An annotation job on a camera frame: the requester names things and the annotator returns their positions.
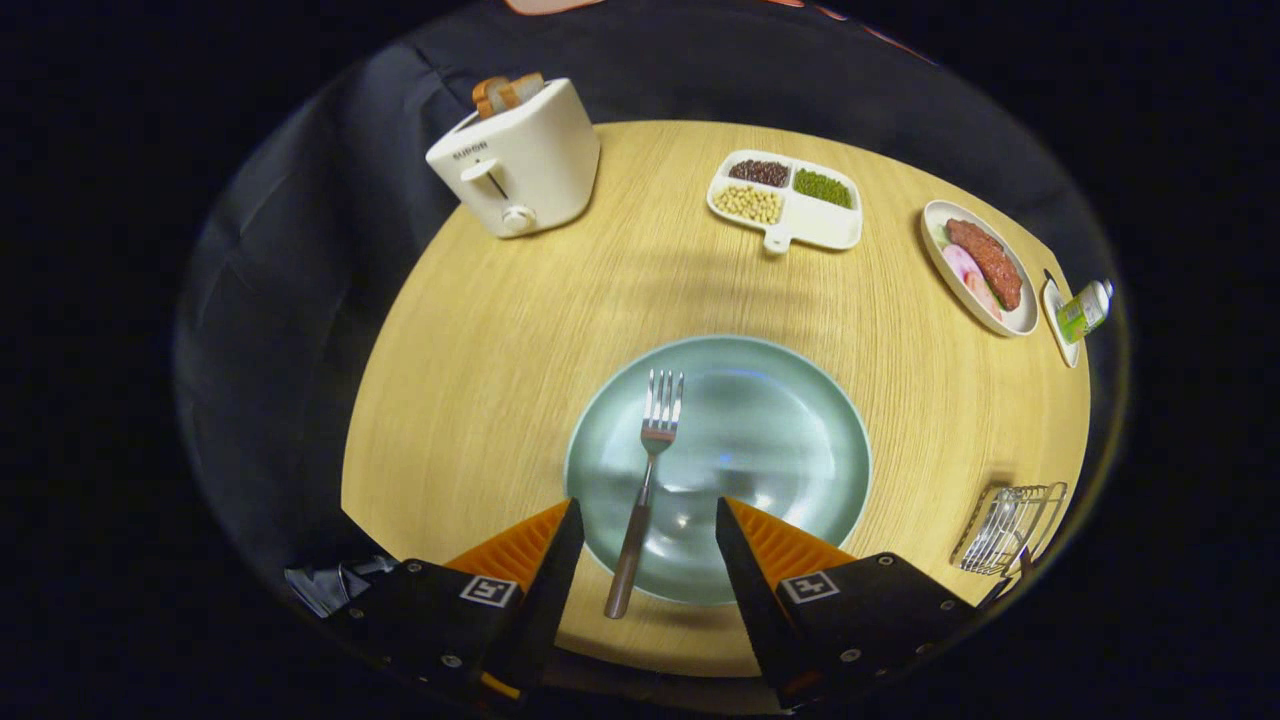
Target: toaster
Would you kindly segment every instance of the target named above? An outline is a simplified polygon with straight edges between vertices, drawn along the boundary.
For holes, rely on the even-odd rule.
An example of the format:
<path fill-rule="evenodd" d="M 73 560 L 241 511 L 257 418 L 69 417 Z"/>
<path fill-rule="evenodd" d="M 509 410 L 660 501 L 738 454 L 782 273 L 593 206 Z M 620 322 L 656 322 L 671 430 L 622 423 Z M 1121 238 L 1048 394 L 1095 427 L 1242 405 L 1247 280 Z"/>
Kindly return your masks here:
<path fill-rule="evenodd" d="M 426 161 L 484 227 L 516 237 L 582 214 L 600 140 L 567 78 L 489 118 L 471 113 L 426 151 Z"/>

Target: small white dish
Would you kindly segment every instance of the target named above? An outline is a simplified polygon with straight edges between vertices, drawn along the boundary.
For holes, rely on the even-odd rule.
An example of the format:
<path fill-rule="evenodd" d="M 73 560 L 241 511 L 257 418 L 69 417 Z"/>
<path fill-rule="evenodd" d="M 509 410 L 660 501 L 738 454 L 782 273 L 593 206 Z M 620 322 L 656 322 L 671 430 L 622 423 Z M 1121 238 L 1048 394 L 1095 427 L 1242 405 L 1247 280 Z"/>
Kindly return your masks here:
<path fill-rule="evenodd" d="M 1018 304 L 1015 310 L 1002 310 L 1001 316 L 997 318 L 987 310 L 987 307 L 978 300 L 968 286 L 964 284 L 964 278 L 961 278 L 951 265 L 947 263 L 946 258 L 942 256 L 942 249 L 951 242 L 946 236 L 946 223 L 950 219 L 966 220 L 970 222 L 983 232 L 989 234 L 1000 246 L 1004 249 L 1005 255 L 1014 264 L 1014 269 L 1018 270 L 1018 275 L 1023 279 L 1021 301 Z M 947 202 L 946 200 L 934 200 L 924 206 L 920 213 L 920 234 L 924 241 L 924 249 L 933 260 L 933 265 L 937 268 L 938 274 L 951 288 L 951 292 L 960 299 L 960 302 L 973 313 L 974 318 L 987 325 L 992 332 L 1002 334 L 1006 337 L 1021 337 L 1028 336 L 1036 329 L 1036 324 L 1039 322 L 1039 302 L 1036 300 L 1036 290 L 1032 286 L 1030 278 L 1027 275 L 1027 268 L 1023 266 L 1023 261 L 1018 259 L 1018 254 L 1009 247 L 1005 238 L 1000 237 L 991 225 L 983 222 L 982 218 L 974 215 L 969 210 L 956 205 L 955 202 Z"/>
<path fill-rule="evenodd" d="M 1041 293 L 1041 299 L 1044 301 L 1044 316 L 1048 318 L 1046 322 L 1053 329 L 1053 340 L 1057 341 L 1057 348 L 1062 352 L 1062 360 L 1068 368 L 1074 368 L 1080 361 L 1080 343 L 1076 341 L 1069 345 L 1062 340 L 1062 331 L 1057 327 L 1057 311 L 1066 305 L 1066 299 L 1062 297 L 1062 292 L 1057 290 L 1057 283 L 1052 279 L 1044 282 L 1044 292 Z"/>
<path fill-rule="evenodd" d="M 728 177 L 733 165 L 742 160 L 781 163 L 787 168 L 787 179 L 782 187 Z M 852 208 L 841 208 L 826 200 L 796 192 L 792 184 L 797 170 L 820 173 L 849 190 Z M 767 225 L 741 215 L 724 213 L 716 206 L 716 195 L 728 186 L 746 186 L 782 196 L 782 215 L 777 223 Z M 721 218 L 741 225 L 764 231 L 764 249 L 774 255 L 782 255 L 791 247 L 791 241 L 815 245 L 828 250 L 849 250 L 863 237 L 863 200 L 858 186 L 845 174 L 814 163 L 806 163 L 776 152 L 763 150 L 735 150 L 724 158 L 710 186 L 707 188 L 707 206 Z"/>

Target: dish handle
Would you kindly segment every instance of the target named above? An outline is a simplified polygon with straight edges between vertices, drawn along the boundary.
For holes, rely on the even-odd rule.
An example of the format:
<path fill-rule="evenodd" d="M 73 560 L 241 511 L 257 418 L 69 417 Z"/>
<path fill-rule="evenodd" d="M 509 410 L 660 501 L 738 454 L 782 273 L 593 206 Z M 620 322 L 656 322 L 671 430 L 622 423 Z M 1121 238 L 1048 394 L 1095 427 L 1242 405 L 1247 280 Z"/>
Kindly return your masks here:
<path fill-rule="evenodd" d="M 764 250 L 772 255 L 786 255 L 791 246 L 791 236 L 778 227 L 764 229 Z"/>

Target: wood grain surface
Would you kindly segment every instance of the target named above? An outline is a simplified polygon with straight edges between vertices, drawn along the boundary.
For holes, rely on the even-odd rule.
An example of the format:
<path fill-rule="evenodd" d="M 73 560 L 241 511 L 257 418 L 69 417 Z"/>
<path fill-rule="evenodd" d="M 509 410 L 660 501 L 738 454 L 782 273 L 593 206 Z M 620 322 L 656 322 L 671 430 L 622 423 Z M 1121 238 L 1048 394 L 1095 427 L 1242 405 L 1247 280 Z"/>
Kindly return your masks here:
<path fill-rule="evenodd" d="M 746 334 L 813 360 L 861 413 L 872 492 L 842 548 L 896 552 L 980 600 L 995 580 L 952 568 L 951 551 L 992 480 L 1074 492 L 1088 359 L 1068 368 L 1043 315 L 1024 338 L 986 329 L 925 255 L 920 210 L 942 199 L 986 219 L 1037 297 L 1044 268 L 1065 279 L 1053 254 L 964 190 L 828 140 L 703 122 L 596 131 L 599 173 L 577 220 L 503 241 L 460 208 L 422 254 L 365 369 L 343 510 L 396 557 L 444 562 L 563 498 L 573 427 L 618 369 L 690 336 Z M 713 215 L 712 174 L 748 147 L 849 176 L 861 242 L 772 258 L 759 231 Z M 557 644 L 664 673 L 759 674 L 736 606 L 636 593 L 609 620 L 609 579 L 584 550 Z"/>

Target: green bottle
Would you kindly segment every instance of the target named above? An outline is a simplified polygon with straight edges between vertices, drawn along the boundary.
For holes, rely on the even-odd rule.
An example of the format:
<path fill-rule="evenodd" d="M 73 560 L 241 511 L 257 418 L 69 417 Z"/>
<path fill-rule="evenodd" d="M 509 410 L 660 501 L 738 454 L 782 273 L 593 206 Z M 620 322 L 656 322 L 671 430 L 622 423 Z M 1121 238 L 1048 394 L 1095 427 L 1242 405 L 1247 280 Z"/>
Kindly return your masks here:
<path fill-rule="evenodd" d="M 1057 329 L 1068 345 L 1079 342 L 1107 319 L 1114 292 L 1111 281 L 1093 281 L 1066 305 L 1057 309 Z"/>

